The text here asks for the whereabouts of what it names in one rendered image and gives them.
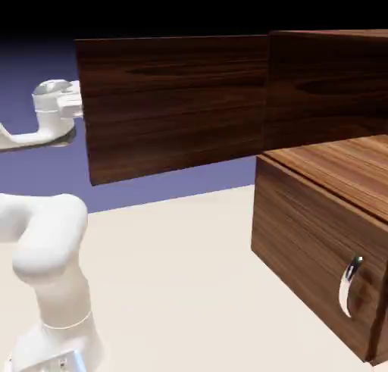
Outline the wide dark wood cabinet door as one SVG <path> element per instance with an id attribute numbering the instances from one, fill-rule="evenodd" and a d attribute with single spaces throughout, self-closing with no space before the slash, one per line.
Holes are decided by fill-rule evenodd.
<path id="1" fill-rule="evenodd" d="M 76 54 L 92 185 L 261 150 L 266 36 L 84 39 Z"/>

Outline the dark wood cabinet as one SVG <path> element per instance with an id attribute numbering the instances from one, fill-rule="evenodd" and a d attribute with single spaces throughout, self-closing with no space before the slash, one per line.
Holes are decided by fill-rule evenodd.
<path id="1" fill-rule="evenodd" d="M 388 226 L 388 30 L 273 32 L 261 156 Z"/>

